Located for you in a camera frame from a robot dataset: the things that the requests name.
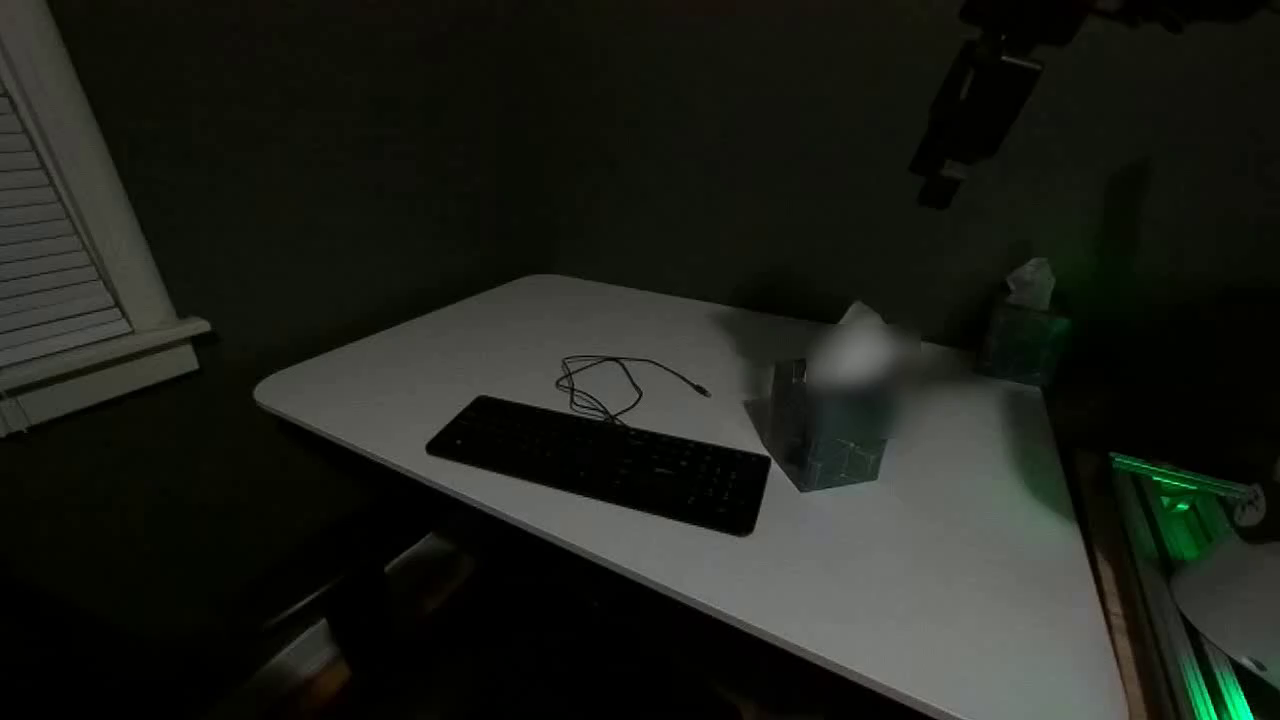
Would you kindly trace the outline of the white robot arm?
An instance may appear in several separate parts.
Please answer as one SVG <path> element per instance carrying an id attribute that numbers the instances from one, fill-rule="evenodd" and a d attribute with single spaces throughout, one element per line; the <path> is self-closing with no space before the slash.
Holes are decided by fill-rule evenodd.
<path id="1" fill-rule="evenodd" d="M 971 36 L 949 64 L 926 137 L 910 170 L 920 181 L 926 208 L 949 208 L 966 175 L 994 161 L 1033 101 L 1045 59 L 1041 47 L 1065 47 L 1089 18 L 1124 27 L 1161 25 L 1240 25 L 1272 13 L 1278 0 L 962 0 Z"/>

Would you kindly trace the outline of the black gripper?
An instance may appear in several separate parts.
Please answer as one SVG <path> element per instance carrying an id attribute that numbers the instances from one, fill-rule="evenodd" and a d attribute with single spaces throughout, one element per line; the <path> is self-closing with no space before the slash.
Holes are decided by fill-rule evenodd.
<path id="1" fill-rule="evenodd" d="M 962 42 L 914 152 L 914 170 L 920 175 L 918 199 L 926 208 L 953 208 L 966 175 L 1004 149 L 1036 81 L 1041 59 L 1010 42 L 989 36 Z"/>

